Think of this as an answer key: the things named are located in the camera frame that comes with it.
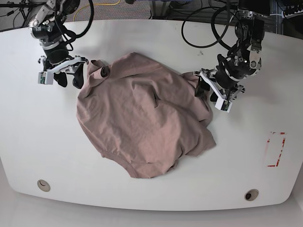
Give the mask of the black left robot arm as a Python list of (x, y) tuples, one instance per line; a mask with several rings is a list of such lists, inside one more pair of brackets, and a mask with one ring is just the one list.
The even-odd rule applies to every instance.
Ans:
[[(232, 47), (222, 41), (215, 29), (215, 19), (223, 11), (226, 11), (232, 21), (236, 17), (235, 34), (238, 38)], [(217, 56), (218, 65), (212, 70), (202, 69), (223, 99), (235, 100), (239, 93), (245, 93), (245, 87), (239, 82), (249, 76), (254, 76), (262, 66), (261, 52), (262, 40), (265, 35), (264, 17), (270, 14), (270, 2), (268, 0), (240, 0), (236, 6), (227, 1), (224, 7), (219, 8), (211, 18), (211, 29), (219, 44), (227, 49), (227, 56)]]

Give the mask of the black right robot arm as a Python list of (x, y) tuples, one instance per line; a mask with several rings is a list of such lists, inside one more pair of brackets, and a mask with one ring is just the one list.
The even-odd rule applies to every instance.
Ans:
[(80, 5), (79, 0), (49, 0), (38, 11), (29, 28), (33, 38), (39, 40), (44, 55), (38, 60), (41, 71), (38, 83), (66, 87), (67, 75), (73, 76), (72, 84), (77, 89), (84, 84), (83, 66), (88, 59), (70, 55), (72, 43), (83, 37), (90, 29), (94, 18), (93, 1), (89, 1), (90, 17), (86, 28), (79, 34), (67, 29), (64, 22)]

